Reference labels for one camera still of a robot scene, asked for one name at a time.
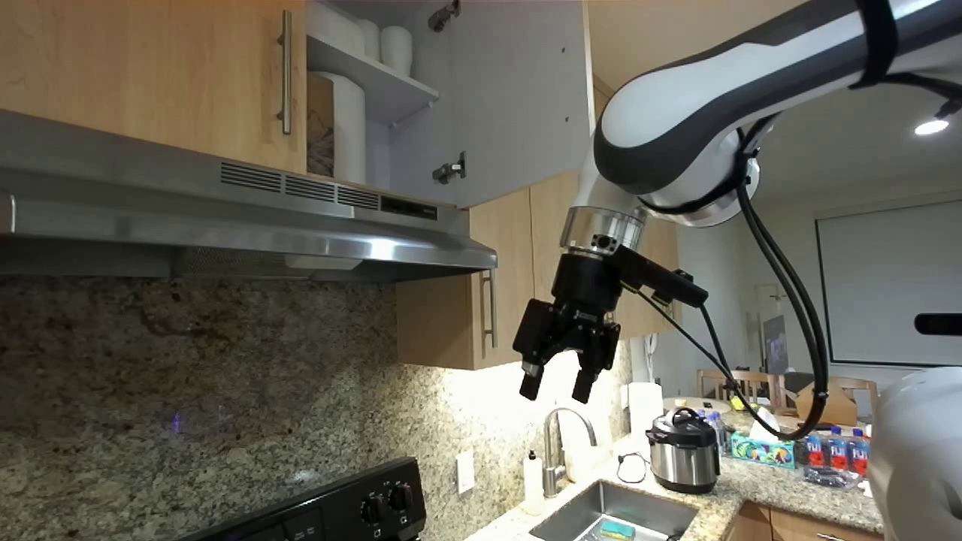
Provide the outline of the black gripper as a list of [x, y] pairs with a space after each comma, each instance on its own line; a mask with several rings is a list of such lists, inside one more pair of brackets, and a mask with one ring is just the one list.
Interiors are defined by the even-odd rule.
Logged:
[[615, 311], [630, 278], [632, 257], [565, 254], [557, 267], [551, 301], [532, 297], [515, 333], [515, 353], [525, 359], [522, 398], [538, 399], [545, 366], [554, 354], [575, 348], [580, 354], [571, 398], [590, 402], [602, 370], [615, 366], [620, 325]]

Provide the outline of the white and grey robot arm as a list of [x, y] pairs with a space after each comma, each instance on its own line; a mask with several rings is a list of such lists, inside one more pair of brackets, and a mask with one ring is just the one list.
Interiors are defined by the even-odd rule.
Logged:
[[[758, 138], [787, 109], [836, 90], [915, 83], [944, 100], [959, 88], [939, 68], [959, 58], [962, 0], [804, 0], [701, 53], [623, 83], [592, 130], [562, 258], [548, 301], [525, 311], [515, 348], [522, 393], [575, 353], [575, 398], [615, 365], [618, 301], [683, 301], [708, 292], [641, 257], [649, 220], [719, 225], [752, 217]], [[874, 406], [870, 488], [884, 541], [962, 541], [962, 372], [917, 370]]]

